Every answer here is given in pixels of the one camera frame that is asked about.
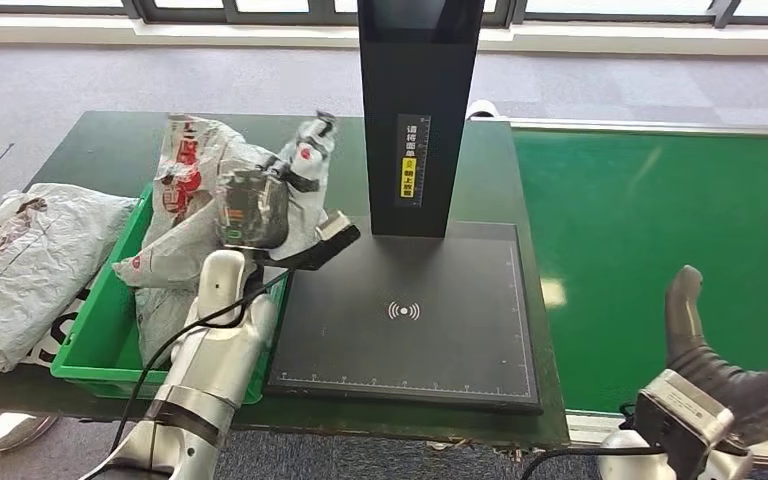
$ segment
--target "floor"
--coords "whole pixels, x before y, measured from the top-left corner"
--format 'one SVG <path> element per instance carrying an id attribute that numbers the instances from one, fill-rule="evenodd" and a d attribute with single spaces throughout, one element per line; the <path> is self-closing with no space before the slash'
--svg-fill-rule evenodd
<path id="1" fill-rule="evenodd" d="M 768 125 L 768 59 L 482 54 L 471 96 L 516 117 Z M 354 50 L 0 47 L 0 197 L 23 188 L 92 109 L 361 115 L 359 59 Z M 62 420 L 0 455 L 0 479 L 76 478 L 112 435 L 108 424 Z M 535 478 L 596 478 L 590 461 L 546 468 Z M 236 432 L 217 478 L 510 479 L 520 469 L 487 447 Z"/>

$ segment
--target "wrinkled plastic wrap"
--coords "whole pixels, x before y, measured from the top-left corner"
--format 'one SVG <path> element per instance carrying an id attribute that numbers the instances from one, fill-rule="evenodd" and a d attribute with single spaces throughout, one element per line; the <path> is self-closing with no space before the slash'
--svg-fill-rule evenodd
<path id="1" fill-rule="evenodd" d="M 51 324 L 48 332 L 34 345 L 28 356 L 19 363 L 40 365 L 46 368 L 51 367 L 54 357 L 57 356 L 57 352 L 60 351 L 60 347 L 63 346 L 63 343 L 66 342 L 66 338 L 69 336 L 69 332 L 72 331 L 75 319 L 78 318 L 78 313 L 80 313 L 81 307 L 86 303 L 87 297 L 89 297 L 97 278 L 98 273 L 90 280 L 89 284 L 78 292 L 72 303 L 60 312 L 60 315 Z"/>
<path id="2" fill-rule="evenodd" d="M 134 293 L 143 365 L 163 342 L 184 328 L 187 313 L 195 298 L 195 288 L 140 288 Z M 171 351 L 172 347 L 169 347 L 163 352 L 155 365 L 162 365 Z"/>
<path id="3" fill-rule="evenodd" d="M 0 208 L 1 372 L 28 355 L 90 281 L 135 204 L 60 184 L 7 195 Z"/>

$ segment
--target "white plastic bag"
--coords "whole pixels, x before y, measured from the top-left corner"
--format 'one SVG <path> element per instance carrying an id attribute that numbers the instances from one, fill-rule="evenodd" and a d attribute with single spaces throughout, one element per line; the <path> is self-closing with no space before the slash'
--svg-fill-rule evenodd
<path id="1" fill-rule="evenodd" d="M 116 242 L 135 199 L 37 184 L 0 228 L 0 371 L 12 370 Z"/>
<path id="2" fill-rule="evenodd" d="M 164 342 L 184 328 L 195 298 L 195 288 L 140 288 L 134 293 L 143 366 Z M 168 348 L 154 366 L 163 365 L 171 351 Z"/>
<path id="3" fill-rule="evenodd" d="M 193 287 L 204 259 L 222 246 L 215 222 L 211 200 L 137 256 L 114 263 L 113 271 L 131 287 Z"/>
<path id="4" fill-rule="evenodd" d="M 131 287 L 191 288 L 204 259 L 221 246 L 212 202 L 217 177 L 248 168 L 242 157 L 265 161 L 268 155 L 221 122 L 170 115 L 154 176 L 151 223 L 142 250 L 114 264 L 119 278 Z"/>

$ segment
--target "plastic bag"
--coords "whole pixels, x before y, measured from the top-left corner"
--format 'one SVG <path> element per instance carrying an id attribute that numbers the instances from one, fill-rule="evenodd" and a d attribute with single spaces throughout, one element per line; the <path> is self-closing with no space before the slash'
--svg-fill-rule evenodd
<path id="1" fill-rule="evenodd" d="M 134 293 L 143 366 L 165 341 L 184 328 L 195 298 L 195 288 L 140 288 Z M 154 366 L 162 365 L 171 351 L 170 346 Z"/>
<path id="2" fill-rule="evenodd" d="M 136 204 L 74 185 L 37 184 L 24 195 L 0 228 L 2 372 L 31 351 L 90 281 Z"/>

